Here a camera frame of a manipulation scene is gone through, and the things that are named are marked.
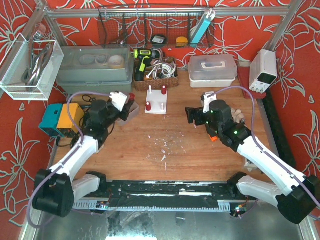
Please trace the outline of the orange black screwdriver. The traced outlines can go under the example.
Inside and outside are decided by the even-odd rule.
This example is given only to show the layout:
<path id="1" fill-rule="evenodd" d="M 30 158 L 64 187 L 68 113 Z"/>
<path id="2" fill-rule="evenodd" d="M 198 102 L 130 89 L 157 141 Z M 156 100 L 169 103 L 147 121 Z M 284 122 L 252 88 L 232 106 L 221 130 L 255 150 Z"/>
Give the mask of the orange black screwdriver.
<path id="1" fill-rule="evenodd" d="M 217 141 L 219 139 L 218 136 L 215 133 L 209 133 L 208 135 L 209 135 L 210 140 L 212 142 L 215 142 L 215 141 Z"/>

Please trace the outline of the red large spring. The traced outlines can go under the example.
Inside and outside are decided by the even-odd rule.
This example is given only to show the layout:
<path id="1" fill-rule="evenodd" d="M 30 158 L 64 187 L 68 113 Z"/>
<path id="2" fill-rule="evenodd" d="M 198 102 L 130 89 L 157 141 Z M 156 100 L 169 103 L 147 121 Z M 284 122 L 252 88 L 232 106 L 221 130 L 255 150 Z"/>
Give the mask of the red large spring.
<path id="1" fill-rule="evenodd" d="M 161 94 L 162 95 L 166 95 L 167 93 L 168 93 L 167 86 L 163 85 L 162 88 L 161 88 Z"/>
<path id="2" fill-rule="evenodd" d="M 136 96 L 135 96 L 133 93 L 130 93 L 130 94 L 129 94 L 129 100 L 130 100 L 130 101 L 134 101 L 134 100 L 135 100 L 135 97 L 136 97 Z"/>
<path id="3" fill-rule="evenodd" d="M 146 110 L 147 112 L 149 112 L 149 111 L 151 111 L 151 109 L 152 109 L 152 105 L 151 105 L 151 103 L 150 103 L 149 101 L 147 101 L 147 102 L 145 103 L 145 110 Z"/>

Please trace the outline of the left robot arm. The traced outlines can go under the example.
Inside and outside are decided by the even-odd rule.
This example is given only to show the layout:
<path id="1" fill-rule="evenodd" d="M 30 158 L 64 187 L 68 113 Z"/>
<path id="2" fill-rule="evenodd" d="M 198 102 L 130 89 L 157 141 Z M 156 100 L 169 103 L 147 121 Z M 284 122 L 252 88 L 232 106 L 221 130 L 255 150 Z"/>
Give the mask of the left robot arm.
<path id="1" fill-rule="evenodd" d="M 103 147 L 110 135 L 109 127 L 119 119 L 126 121 L 129 118 L 134 102 L 134 99 L 109 99 L 91 103 L 78 142 L 57 164 L 50 169 L 41 169 L 36 174 L 31 196 L 34 209 L 63 218 L 79 199 L 107 192 L 105 174 L 88 171 L 81 179 L 75 179 L 75 176 L 85 162 Z"/>

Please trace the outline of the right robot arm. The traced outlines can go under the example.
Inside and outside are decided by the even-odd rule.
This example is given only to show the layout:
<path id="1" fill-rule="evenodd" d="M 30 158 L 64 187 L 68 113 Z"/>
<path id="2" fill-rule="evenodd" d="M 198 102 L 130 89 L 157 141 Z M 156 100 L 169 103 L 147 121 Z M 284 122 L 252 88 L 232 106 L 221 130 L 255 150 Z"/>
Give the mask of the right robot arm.
<path id="1" fill-rule="evenodd" d="M 243 172 L 229 179 L 244 196 L 251 196 L 276 207 L 284 218 L 300 224 L 320 204 L 320 180 L 292 168 L 265 147 L 243 123 L 237 123 L 223 100 L 203 107 L 186 107 L 187 121 L 204 125 L 211 140 L 245 157 L 266 174 L 271 183 L 256 180 Z"/>

